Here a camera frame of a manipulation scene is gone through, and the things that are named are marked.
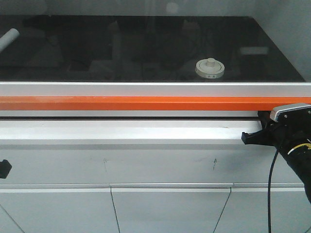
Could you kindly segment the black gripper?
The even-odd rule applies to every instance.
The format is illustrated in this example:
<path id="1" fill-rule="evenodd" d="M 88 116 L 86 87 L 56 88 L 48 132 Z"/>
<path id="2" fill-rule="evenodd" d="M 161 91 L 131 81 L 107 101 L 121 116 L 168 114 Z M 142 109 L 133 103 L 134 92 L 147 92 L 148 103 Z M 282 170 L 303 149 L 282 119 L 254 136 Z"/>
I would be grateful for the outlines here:
<path id="1" fill-rule="evenodd" d="M 277 146 L 280 151 L 292 152 L 297 148 L 311 149 L 311 112 L 298 110 L 282 114 L 279 122 L 270 119 L 269 111 L 259 111 L 262 130 L 255 133 L 242 132 L 245 145 Z"/>

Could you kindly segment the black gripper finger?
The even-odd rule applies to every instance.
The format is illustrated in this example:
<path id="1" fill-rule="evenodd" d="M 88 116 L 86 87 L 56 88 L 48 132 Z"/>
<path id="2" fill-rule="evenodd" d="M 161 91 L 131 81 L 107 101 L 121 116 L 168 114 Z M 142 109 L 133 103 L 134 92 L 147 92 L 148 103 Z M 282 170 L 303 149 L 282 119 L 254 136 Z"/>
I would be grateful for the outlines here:
<path id="1" fill-rule="evenodd" d="M 9 161 L 5 159 L 2 160 L 0 162 L 0 178 L 6 179 L 11 169 L 12 165 L 9 163 Z"/>

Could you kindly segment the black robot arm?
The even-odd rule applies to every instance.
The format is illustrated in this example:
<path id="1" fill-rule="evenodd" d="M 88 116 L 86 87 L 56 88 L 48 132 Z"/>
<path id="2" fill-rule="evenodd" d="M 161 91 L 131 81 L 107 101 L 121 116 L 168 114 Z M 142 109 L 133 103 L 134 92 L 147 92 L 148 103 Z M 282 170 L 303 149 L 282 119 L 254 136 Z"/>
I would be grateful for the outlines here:
<path id="1" fill-rule="evenodd" d="M 304 184 L 308 200 L 311 199 L 311 109 L 298 109 L 281 113 L 277 120 L 271 112 L 259 111 L 262 129 L 255 133 L 242 133 L 246 145 L 273 146 Z"/>

